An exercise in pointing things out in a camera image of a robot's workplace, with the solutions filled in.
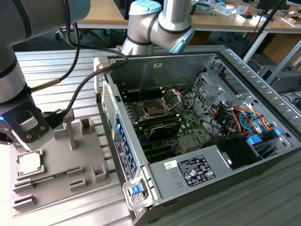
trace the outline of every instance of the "orange wire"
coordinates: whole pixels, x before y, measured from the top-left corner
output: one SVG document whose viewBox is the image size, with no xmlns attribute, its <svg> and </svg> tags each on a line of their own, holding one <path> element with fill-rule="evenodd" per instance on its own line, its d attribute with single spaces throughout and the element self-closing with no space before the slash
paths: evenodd
<svg viewBox="0 0 301 226">
<path fill-rule="evenodd" d="M 236 115 L 234 113 L 233 113 L 233 118 L 236 121 L 236 124 L 238 125 L 238 131 L 241 132 L 240 123 L 239 123 L 239 121 L 238 121 L 238 119 L 237 119 L 237 117 L 236 117 Z"/>
<path fill-rule="evenodd" d="M 256 114 L 256 115 L 260 115 L 258 112 L 255 112 L 255 111 L 253 111 L 253 110 L 251 110 L 251 109 L 244 109 L 244 108 L 242 108 L 242 107 L 235 107 L 234 109 L 236 109 L 236 110 L 238 110 L 238 111 L 241 111 L 241 112 L 243 112 L 243 111 L 250 111 L 250 112 L 252 112 L 252 113 L 254 113 L 254 114 Z M 266 129 L 266 130 L 270 130 L 270 128 L 267 126 L 267 124 L 266 124 L 266 122 L 264 121 L 264 119 L 263 118 L 261 118 L 262 119 L 262 123 L 260 122 L 260 124 Z"/>
</svg>

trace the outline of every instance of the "black cable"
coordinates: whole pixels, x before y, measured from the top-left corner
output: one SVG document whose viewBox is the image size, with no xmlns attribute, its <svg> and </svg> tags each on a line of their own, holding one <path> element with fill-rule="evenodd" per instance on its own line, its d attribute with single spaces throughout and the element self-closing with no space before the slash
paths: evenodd
<svg viewBox="0 0 301 226">
<path fill-rule="evenodd" d="M 187 81 L 187 83 L 190 83 L 190 82 L 188 82 L 188 80 L 187 80 L 186 78 L 184 78 L 184 77 L 181 77 L 181 78 L 177 79 L 177 81 L 175 81 L 173 85 L 177 84 L 177 82 L 178 82 L 179 80 L 181 80 L 181 79 L 183 79 L 183 80 Z"/>
<path fill-rule="evenodd" d="M 203 115 L 203 114 L 204 114 L 204 115 L 210 115 L 208 112 L 204 112 L 204 113 L 199 114 L 198 117 L 200 117 L 200 116 Z"/>
<path fill-rule="evenodd" d="M 263 11 L 262 11 L 262 14 L 260 15 L 259 21 L 258 21 L 258 23 L 257 23 L 257 25 L 256 25 L 256 27 L 255 27 L 255 29 L 254 29 L 254 32 L 252 33 L 251 37 L 249 38 L 249 40 L 248 40 L 247 43 L 245 44 L 243 50 L 241 51 L 242 53 L 244 53 L 245 48 L 249 45 L 249 42 L 251 41 L 253 35 L 256 33 L 256 30 L 257 30 L 258 25 L 259 25 L 259 23 L 260 23 L 260 21 L 261 21 L 262 15 L 263 15 Z"/>
<path fill-rule="evenodd" d="M 297 98 L 301 98 L 301 96 L 298 96 L 298 95 L 296 94 L 296 92 L 292 92 L 292 94 L 294 94 L 294 96 L 297 97 Z"/>
<path fill-rule="evenodd" d="M 67 106 L 66 109 L 63 111 L 64 114 L 67 114 L 67 113 L 71 110 L 71 108 L 72 108 L 72 106 L 73 106 L 73 104 L 74 104 L 74 102 L 75 102 L 75 100 L 76 100 L 76 98 L 77 98 L 77 96 L 78 96 L 80 90 L 84 87 L 84 85 L 85 85 L 90 79 L 92 79 L 94 76 L 97 76 L 97 75 L 99 75 L 99 74 L 101 74 L 101 73 L 104 73 L 104 72 L 107 72 L 107 71 L 109 71 L 109 70 L 113 70 L 113 69 L 116 69 L 116 68 L 119 68 L 119 67 L 122 67 L 122 66 L 126 65 L 126 64 L 128 63 L 128 57 L 127 57 L 126 55 L 124 55 L 123 53 L 120 53 L 120 52 L 117 52 L 117 51 L 111 50 L 111 49 L 94 48 L 94 47 L 91 47 L 91 46 L 84 46 L 84 45 L 77 45 L 77 44 L 74 44 L 74 43 L 71 41 L 71 37 L 70 37 L 70 24 L 71 24 L 71 19 L 70 19 L 70 9 L 69 9 L 68 0 L 63 0 L 63 3 L 64 3 L 65 20 L 66 20 L 66 40 L 67 40 L 67 42 L 68 42 L 69 45 L 72 45 L 72 46 L 75 46 L 75 47 L 79 47 L 79 48 L 87 48 L 87 49 L 94 49 L 94 50 L 106 51 L 106 52 L 114 53 L 114 54 L 119 55 L 119 56 L 121 56 L 122 58 L 124 58 L 124 61 L 122 61 L 121 63 L 114 63 L 114 64 L 111 64 L 111 65 L 108 66 L 108 67 L 102 68 L 102 69 L 100 69 L 100 70 L 97 70 L 97 71 L 95 71 L 95 72 L 89 74 L 89 75 L 88 75 L 88 76 L 87 76 L 87 77 L 79 84 L 79 86 L 76 88 L 76 90 L 75 90 L 75 92 L 74 92 L 74 94 L 73 94 L 73 96 L 72 96 L 72 98 L 71 98 L 71 100 L 70 100 L 68 106 Z"/>
<path fill-rule="evenodd" d="M 211 123 L 211 129 L 212 129 L 212 133 L 211 133 L 211 135 L 213 136 L 213 131 L 214 131 L 214 128 L 213 128 L 212 121 L 213 121 L 213 119 L 211 119 L 211 120 L 210 120 L 210 123 Z"/>
<path fill-rule="evenodd" d="M 289 97 L 285 96 L 284 94 L 280 94 L 280 95 L 283 96 L 283 97 L 286 97 L 286 98 L 288 99 L 288 101 L 289 101 L 291 104 L 293 104 L 293 102 L 291 101 L 291 99 L 290 99 Z"/>
<path fill-rule="evenodd" d="M 259 35 L 261 35 L 262 31 L 265 29 L 265 27 L 268 25 L 269 21 L 273 18 L 274 14 L 276 13 L 276 11 L 279 9 L 279 7 L 281 6 L 281 4 L 284 2 L 285 0 L 280 0 L 279 3 L 277 4 L 277 6 L 272 10 L 272 12 L 270 13 L 269 17 L 266 19 L 266 21 L 263 23 L 263 25 L 261 26 L 261 28 L 259 29 L 259 31 L 257 32 L 255 38 L 253 39 L 253 41 L 250 44 L 250 47 L 256 42 L 256 40 L 258 39 Z M 249 48 L 247 48 L 242 54 L 241 54 L 241 58 L 243 59 L 246 54 L 249 51 Z"/>
<path fill-rule="evenodd" d="M 70 37 L 70 9 L 69 9 L 69 3 L 68 0 L 63 0 L 64 2 L 64 10 L 65 10 L 65 20 L 66 20 L 66 39 L 69 45 L 76 47 L 77 45 L 71 41 Z M 121 56 L 122 58 L 126 59 L 127 56 L 124 55 L 123 53 L 120 53 L 118 51 L 108 49 L 108 48 L 96 48 L 93 46 L 86 46 L 86 45 L 80 45 L 80 48 L 86 48 L 86 49 L 92 49 L 92 50 L 99 50 L 99 51 L 104 51 L 104 52 L 109 52 L 109 53 L 114 53 L 118 56 Z"/>
<path fill-rule="evenodd" d="M 255 3 L 256 5 L 253 5 L 253 4 L 251 4 L 251 2 L 249 2 L 249 4 L 256 8 L 258 3 Z"/>
<path fill-rule="evenodd" d="M 68 42 L 65 35 L 63 34 L 63 30 L 61 28 L 57 29 L 57 32 L 60 34 L 61 38 L 65 41 Z"/>
<path fill-rule="evenodd" d="M 194 95 L 194 98 L 193 98 L 193 104 L 192 104 L 192 109 L 194 110 L 194 104 L 196 102 L 196 99 L 197 99 L 197 95 L 198 95 L 198 91 L 199 89 L 201 88 L 201 86 L 199 86 L 198 90 L 196 91 L 195 95 Z"/>
<path fill-rule="evenodd" d="M 301 66 L 301 61 L 295 66 L 295 68 L 297 69 L 300 66 Z"/>
<path fill-rule="evenodd" d="M 114 29 L 111 29 L 112 31 L 114 31 L 114 32 L 116 32 L 116 33 L 120 33 L 120 34 L 125 34 L 126 32 L 118 32 L 118 31 L 116 31 L 116 30 L 114 30 Z"/>
<path fill-rule="evenodd" d="M 71 64 L 71 67 L 69 68 L 69 70 L 61 77 L 59 78 L 60 81 L 63 81 L 64 79 L 66 79 L 70 74 L 71 72 L 73 71 L 73 69 L 75 68 L 75 65 L 77 63 L 77 60 L 79 59 L 79 50 L 80 50 L 80 40 L 79 40 L 79 29 L 77 27 L 77 24 L 72 24 L 74 30 L 75 30 L 75 36 L 76 36 L 76 50 L 75 50 L 75 57 L 74 57 L 74 60 Z"/>
<path fill-rule="evenodd" d="M 104 73 L 104 72 L 107 72 L 109 70 L 113 70 L 113 69 L 116 69 L 116 68 L 119 68 L 119 67 L 122 67 L 124 65 L 126 65 L 128 62 L 128 58 L 126 58 L 126 60 L 122 61 L 121 63 L 115 63 L 113 65 L 110 65 L 108 67 L 105 67 L 105 68 L 102 68 L 100 70 L 97 70 L 91 74 L 89 74 L 80 84 L 79 86 L 76 88 L 71 100 L 70 100 L 70 103 L 68 104 L 68 106 L 66 107 L 66 109 L 64 110 L 65 113 L 68 113 L 71 108 L 72 108 L 72 105 L 74 104 L 80 90 L 84 87 L 84 85 L 90 80 L 92 79 L 93 77 L 101 74 L 101 73 Z"/>
<path fill-rule="evenodd" d="M 201 122 L 201 123 L 205 122 L 205 123 L 207 123 L 207 124 L 213 126 L 214 128 L 216 128 L 216 129 L 219 131 L 220 129 L 218 128 L 218 126 L 216 126 L 216 125 L 214 125 L 213 123 L 211 123 L 212 120 L 213 120 L 213 119 L 211 119 L 210 122 L 208 122 L 208 121 L 206 121 L 206 120 L 204 120 L 204 119 L 201 119 L 200 122 Z"/>
</svg>

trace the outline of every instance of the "motherboard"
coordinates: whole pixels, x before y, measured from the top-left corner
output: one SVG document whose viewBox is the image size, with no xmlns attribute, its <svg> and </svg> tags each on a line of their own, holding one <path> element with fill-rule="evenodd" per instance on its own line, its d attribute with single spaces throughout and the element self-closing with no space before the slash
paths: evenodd
<svg viewBox="0 0 301 226">
<path fill-rule="evenodd" d="M 126 102 L 149 163 L 198 150 L 210 139 L 189 98 L 176 89 L 162 93 L 159 98 Z"/>
</svg>

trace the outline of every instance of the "blue wire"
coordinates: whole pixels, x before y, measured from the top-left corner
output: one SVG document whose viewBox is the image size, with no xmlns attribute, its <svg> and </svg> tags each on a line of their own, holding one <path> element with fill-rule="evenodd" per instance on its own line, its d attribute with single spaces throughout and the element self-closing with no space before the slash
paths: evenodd
<svg viewBox="0 0 301 226">
<path fill-rule="evenodd" d="M 251 132 L 251 135 L 253 135 L 252 130 L 251 130 L 250 128 L 246 127 L 246 126 L 243 124 L 243 122 L 242 122 L 242 120 L 241 120 L 241 115 L 242 115 L 242 113 L 240 113 L 240 115 L 239 115 L 239 122 L 240 122 L 240 125 L 241 125 L 243 128 L 245 128 L 245 129 L 247 129 L 248 131 L 250 131 L 250 132 Z"/>
<path fill-rule="evenodd" d="M 261 131 L 266 131 L 265 128 L 259 123 L 259 121 L 258 121 L 256 115 L 255 115 L 253 112 L 250 112 L 250 111 L 244 111 L 244 112 L 250 113 L 250 114 L 255 118 L 256 123 L 257 123 L 257 125 L 258 125 L 258 127 L 259 127 L 259 129 L 260 129 Z M 240 122 L 240 124 L 241 124 L 241 126 L 242 126 L 243 128 L 245 128 L 245 129 L 247 129 L 248 131 L 250 131 L 251 134 L 253 135 L 253 132 L 252 132 L 248 127 L 244 126 L 244 124 L 242 123 L 241 116 L 242 116 L 242 114 L 243 114 L 244 112 L 240 113 L 240 115 L 239 115 L 239 122 Z"/>
</svg>

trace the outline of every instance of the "wooden desk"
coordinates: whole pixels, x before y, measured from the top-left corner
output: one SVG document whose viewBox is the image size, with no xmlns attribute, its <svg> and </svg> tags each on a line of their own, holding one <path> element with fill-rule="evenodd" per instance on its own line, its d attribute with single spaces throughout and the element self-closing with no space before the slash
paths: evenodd
<svg viewBox="0 0 301 226">
<path fill-rule="evenodd" d="M 234 6 L 247 5 L 249 11 L 257 15 L 258 9 L 249 3 L 238 0 L 233 3 Z M 275 20 L 270 22 L 266 29 L 261 33 L 257 41 L 249 50 L 244 58 L 248 61 L 268 33 L 301 33 L 301 28 L 293 28 L 281 20 L 281 16 L 274 16 Z M 113 0 L 91 0 L 91 10 L 89 15 L 79 22 L 80 28 L 108 28 L 108 29 L 126 29 L 128 21 L 123 19 Z M 199 14 L 192 15 L 192 26 L 196 31 L 219 31 L 219 32 L 253 32 L 255 26 L 249 23 L 240 23 L 236 21 L 234 15 L 225 16 L 213 10 L 211 16 Z"/>
</svg>

